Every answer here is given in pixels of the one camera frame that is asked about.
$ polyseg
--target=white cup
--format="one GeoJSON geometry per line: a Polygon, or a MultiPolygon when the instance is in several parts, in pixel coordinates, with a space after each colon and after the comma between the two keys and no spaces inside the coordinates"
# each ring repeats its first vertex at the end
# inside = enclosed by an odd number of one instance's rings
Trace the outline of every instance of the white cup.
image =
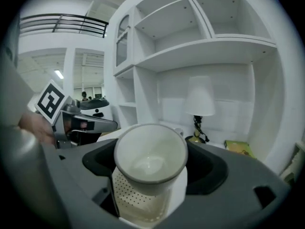
{"type": "Polygon", "coordinates": [[[159,124],[138,125],[116,143],[114,161],[138,192],[156,196],[170,189],[188,157],[186,141],[159,124]]]}

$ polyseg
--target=yellow box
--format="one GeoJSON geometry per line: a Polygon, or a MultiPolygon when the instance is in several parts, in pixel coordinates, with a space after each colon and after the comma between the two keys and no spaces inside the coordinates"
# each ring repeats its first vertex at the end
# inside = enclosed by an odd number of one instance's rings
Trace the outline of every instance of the yellow box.
{"type": "Polygon", "coordinates": [[[249,144],[247,144],[245,142],[225,140],[224,146],[227,150],[230,150],[232,152],[236,152],[239,154],[243,154],[243,155],[247,155],[252,158],[255,158],[255,156],[253,155],[253,153],[249,147],[249,144]]]}

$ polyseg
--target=black metal railing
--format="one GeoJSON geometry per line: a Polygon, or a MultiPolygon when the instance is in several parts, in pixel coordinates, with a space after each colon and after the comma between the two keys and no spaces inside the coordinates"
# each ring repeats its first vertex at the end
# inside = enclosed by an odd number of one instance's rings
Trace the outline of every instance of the black metal railing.
{"type": "Polygon", "coordinates": [[[108,22],[76,14],[38,14],[21,18],[20,35],[73,32],[105,37],[108,22]]]}

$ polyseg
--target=perforated strainer basket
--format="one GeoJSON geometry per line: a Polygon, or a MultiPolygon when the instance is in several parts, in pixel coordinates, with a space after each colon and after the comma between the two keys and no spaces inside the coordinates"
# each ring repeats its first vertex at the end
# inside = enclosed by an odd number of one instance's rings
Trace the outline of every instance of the perforated strainer basket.
{"type": "Polygon", "coordinates": [[[140,194],[117,167],[112,182],[115,201],[123,219],[141,228],[151,228],[166,217],[171,190],[158,196],[140,194]]]}

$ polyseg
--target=black holder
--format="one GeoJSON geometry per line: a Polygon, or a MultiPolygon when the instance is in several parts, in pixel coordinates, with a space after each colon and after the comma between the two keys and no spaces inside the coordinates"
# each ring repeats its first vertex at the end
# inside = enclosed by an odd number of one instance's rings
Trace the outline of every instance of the black holder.
{"type": "MultiPolygon", "coordinates": [[[[111,194],[100,205],[106,211],[119,217],[114,199],[112,173],[116,167],[113,153],[115,139],[103,147],[86,153],[83,165],[96,176],[108,177],[111,181],[111,194]]],[[[223,159],[204,150],[194,143],[187,142],[188,160],[186,195],[206,195],[214,192],[226,180],[228,167],[223,159]]]]}

